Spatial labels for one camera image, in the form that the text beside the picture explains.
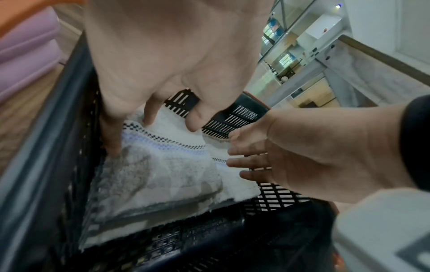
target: black plastic crate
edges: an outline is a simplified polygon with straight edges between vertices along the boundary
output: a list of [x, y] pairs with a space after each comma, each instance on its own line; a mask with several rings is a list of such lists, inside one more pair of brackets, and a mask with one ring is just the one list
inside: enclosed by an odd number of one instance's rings
[[[165, 106], [185, 117], [197, 102], [184, 90]], [[203, 131], [227, 138], [267, 111], [244, 93]], [[0, 272], [333, 269], [329, 205], [271, 184], [262, 184], [257, 198], [80, 252], [90, 182], [103, 159], [99, 112], [97, 77], [82, 36], [1, 178]]]

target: orange object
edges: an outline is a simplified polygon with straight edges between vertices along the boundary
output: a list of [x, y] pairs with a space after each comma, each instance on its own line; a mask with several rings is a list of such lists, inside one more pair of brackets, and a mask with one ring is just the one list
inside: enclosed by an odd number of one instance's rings
[[84, 0], [0, 0], [0, 37], [48, 6], [83, 2]]

